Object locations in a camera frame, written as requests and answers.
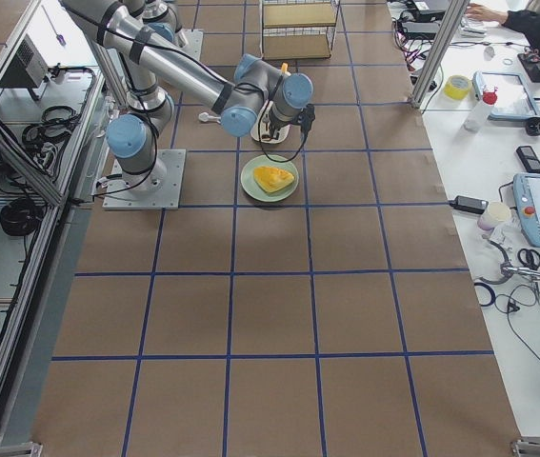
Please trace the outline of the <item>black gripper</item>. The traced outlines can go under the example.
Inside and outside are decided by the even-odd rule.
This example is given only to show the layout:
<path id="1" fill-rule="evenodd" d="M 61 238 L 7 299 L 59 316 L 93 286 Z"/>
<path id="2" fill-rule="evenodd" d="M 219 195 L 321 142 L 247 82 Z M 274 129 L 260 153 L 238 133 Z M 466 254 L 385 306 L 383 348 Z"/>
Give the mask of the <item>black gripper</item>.
<path id="1" fill-rule="evenodd" d="M 269 114 L 268 129 L 270 133 L 277 133 L 289 124 L 289 120 L 284 120 L 280 117 L 277 117 L 273 112 Z"/>

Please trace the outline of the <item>person hand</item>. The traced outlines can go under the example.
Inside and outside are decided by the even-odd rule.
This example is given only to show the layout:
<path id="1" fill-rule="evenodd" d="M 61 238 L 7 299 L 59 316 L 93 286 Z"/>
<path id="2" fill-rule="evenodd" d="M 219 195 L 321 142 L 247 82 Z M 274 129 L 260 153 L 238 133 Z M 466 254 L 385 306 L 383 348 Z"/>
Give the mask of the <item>person hand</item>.
<path id="1" fill-rule="evenodd" d="M 469 3 L 465 15 L 471 20 L 497 22 L 498 24 L 504 24 L 508 19 L 508 14 L 505 11 L 492 10 L 477 3 Z"/>

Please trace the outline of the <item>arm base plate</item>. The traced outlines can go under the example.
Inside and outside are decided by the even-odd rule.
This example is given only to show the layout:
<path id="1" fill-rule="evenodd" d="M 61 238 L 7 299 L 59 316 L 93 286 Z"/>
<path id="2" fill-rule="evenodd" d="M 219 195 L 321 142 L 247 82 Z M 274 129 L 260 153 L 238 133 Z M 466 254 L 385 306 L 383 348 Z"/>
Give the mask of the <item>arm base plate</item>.
<path id="1" fill-rule="evenodd" d="M 184 149 L 160 149 L 150 177 L 140 186 L 125 174 L 108 182 L 108 194 L 102 203 L 106 210 L 178 209 L 185 169 Z"/>

